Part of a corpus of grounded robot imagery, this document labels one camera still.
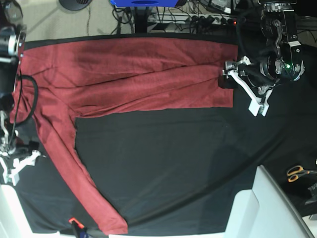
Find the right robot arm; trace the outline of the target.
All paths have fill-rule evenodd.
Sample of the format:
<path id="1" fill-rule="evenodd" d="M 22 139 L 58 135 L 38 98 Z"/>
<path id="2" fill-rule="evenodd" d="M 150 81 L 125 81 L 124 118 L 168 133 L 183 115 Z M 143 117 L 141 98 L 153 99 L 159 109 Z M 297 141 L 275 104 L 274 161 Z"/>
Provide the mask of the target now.
<path id="1" fill-rule="evenodd" d="M 34 166 L 41 156 L 39 144 L 30 141 L 24 144 L 18 137 L 17 128 L 32 117 L 38 101 L 38 85 L 33 77 L 23 75 L 20 70 L 23 59 L 26 26 L 23 13 L 15 0 L 0 2 L 0 164 L 4 183 L 16 185 L 19 173 L 26 166 Z M 27 117 L 18 122 L 17 115 L 10 118 L 12 111 L 18 111 L 22 93 L 14 100 L 16 82 L 27 80 L 34 88 L 34 99 Z"/>

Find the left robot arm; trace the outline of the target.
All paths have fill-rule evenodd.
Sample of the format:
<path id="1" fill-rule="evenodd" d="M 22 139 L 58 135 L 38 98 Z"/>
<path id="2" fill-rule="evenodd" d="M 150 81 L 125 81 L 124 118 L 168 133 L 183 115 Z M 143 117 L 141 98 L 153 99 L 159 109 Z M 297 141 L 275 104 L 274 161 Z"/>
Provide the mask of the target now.
<path id="1" fill-rule="evenodd" d="M 298 40 L 295 0 L 260 0 L 240 13 L 236 34 L 243 55 L 237 62 L 226 61 L 218 85 L 223 89 L 244 88 L 250 98 L 263 105 L 278 85 L 295 82 L 305 71 Z M 260 27 L 266 46 L 256 55 L 247 51 L 241 28 L 252 12 L 260 14 Z"/>

